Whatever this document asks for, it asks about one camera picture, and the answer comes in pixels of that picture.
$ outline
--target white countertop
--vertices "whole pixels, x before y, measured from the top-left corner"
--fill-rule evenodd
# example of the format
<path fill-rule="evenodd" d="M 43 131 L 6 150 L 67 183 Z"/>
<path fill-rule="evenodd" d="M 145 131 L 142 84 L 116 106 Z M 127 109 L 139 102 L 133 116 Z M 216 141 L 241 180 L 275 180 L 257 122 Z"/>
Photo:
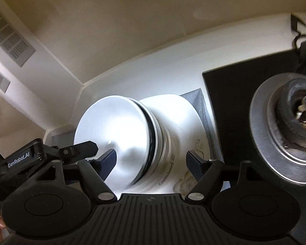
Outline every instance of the white countertop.
<path fill-rule="evenodd" d="M 297 15 L 306 22 L 306 13 Z M 294 37 L 290 14 L 278 14 L 217 27 L 148 52 L 85 84 L 69 123 L 76 127 L 86 109 L 105 96 L 140 100 L 161 94 L 181 95 L 198 88 L 202 89 L 207 110 L 212 113 L 203 72 L 289 50 Z"/>

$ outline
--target wall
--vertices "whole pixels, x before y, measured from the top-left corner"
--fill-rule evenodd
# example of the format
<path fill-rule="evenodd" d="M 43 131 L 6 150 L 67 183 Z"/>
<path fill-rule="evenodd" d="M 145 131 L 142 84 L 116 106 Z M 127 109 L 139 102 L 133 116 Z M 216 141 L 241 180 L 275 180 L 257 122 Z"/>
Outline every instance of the wall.
<path fill-rule="evenodd" d="M 0 96 L 0 153 L 7 157 L 35 138 L 43 138 L 45 130 L 12 107 Z"/>
<path fill-rule="evenodd" d="M 306 0 L 5 0 L 82 83 L 175 39 Z"/>

